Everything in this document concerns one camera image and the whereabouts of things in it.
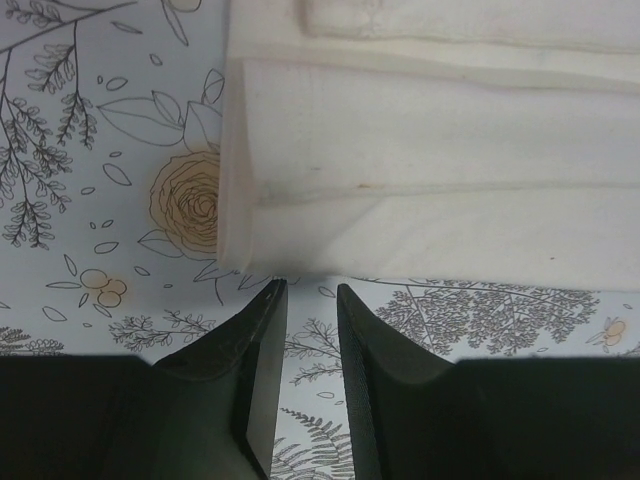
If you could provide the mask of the cream white t shirt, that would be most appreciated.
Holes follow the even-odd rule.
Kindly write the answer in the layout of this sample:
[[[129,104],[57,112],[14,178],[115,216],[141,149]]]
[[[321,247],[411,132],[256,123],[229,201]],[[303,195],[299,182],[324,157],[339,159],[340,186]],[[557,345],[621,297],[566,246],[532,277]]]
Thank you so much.
[[[219,262],[639,287],[635,1],[234,1]]]

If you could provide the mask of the floral patterned table mat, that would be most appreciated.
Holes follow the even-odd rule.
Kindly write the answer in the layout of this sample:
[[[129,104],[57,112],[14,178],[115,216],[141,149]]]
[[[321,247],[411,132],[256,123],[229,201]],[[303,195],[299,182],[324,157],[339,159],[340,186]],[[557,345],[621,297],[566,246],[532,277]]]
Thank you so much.
[[[1,1],[1,355],[139,354],[220,326],[269,280],[149,216],[173,157],[219,143],[229,1]],[[291,279],[271,479],[355,479],[336,289],[456,361],[639,358],[639,293]]]

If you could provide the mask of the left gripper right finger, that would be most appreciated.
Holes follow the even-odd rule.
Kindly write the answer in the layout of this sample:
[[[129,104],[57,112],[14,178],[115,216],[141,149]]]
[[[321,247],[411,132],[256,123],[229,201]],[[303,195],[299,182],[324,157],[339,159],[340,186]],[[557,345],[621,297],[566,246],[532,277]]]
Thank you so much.
[[[357,478],[638,477],[636,358],[449,362],[344,284],[337,320]]]

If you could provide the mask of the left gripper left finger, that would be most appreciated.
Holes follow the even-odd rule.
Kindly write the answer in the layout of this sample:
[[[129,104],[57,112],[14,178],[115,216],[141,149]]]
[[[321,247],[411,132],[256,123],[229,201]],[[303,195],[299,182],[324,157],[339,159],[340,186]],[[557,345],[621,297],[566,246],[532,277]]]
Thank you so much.
[[[1,361],[5,479],[266,479],[288,310],[283,280],[155,363]]]

